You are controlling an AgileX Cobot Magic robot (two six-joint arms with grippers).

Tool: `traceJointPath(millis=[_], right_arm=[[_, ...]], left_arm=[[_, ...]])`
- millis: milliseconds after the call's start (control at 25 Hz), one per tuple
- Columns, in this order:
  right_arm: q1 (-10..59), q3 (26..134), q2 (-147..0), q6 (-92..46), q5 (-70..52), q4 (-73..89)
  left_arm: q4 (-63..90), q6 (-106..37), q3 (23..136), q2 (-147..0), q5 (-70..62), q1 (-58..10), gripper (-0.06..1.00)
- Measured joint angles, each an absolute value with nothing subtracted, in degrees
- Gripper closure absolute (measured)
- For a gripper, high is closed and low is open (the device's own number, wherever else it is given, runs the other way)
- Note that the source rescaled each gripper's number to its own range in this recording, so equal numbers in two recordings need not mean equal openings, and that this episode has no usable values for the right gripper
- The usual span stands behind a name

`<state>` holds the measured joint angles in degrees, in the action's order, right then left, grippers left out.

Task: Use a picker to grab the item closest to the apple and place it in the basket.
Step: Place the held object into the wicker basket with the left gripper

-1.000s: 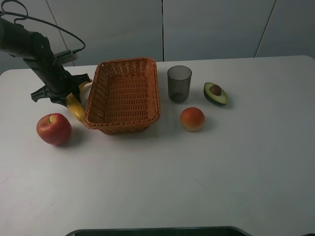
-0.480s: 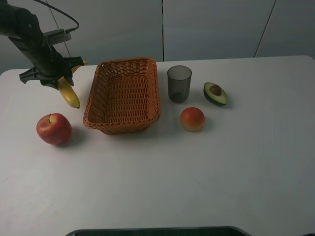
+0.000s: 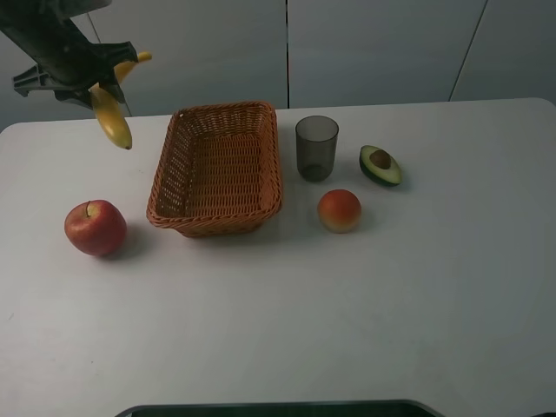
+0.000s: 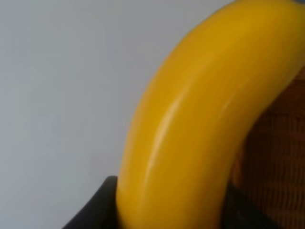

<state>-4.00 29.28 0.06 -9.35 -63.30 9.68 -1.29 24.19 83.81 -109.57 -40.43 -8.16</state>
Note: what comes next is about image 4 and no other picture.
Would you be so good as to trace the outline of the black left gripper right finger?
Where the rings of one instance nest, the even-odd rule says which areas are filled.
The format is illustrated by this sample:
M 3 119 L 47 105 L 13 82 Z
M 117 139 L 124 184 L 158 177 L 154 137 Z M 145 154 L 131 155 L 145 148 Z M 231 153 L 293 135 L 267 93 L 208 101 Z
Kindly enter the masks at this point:
M 279 226 L 247 200 L 236 186 L 230 183 L 225 195 L 221 228 L 278 229 Z

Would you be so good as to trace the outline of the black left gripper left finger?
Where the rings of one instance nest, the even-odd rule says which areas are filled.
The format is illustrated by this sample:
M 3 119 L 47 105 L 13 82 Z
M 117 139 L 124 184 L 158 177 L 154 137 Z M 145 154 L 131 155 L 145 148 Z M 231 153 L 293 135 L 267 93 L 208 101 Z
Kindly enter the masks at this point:
M 63 229 L 117 229 L 117 177 L 109 176 Z

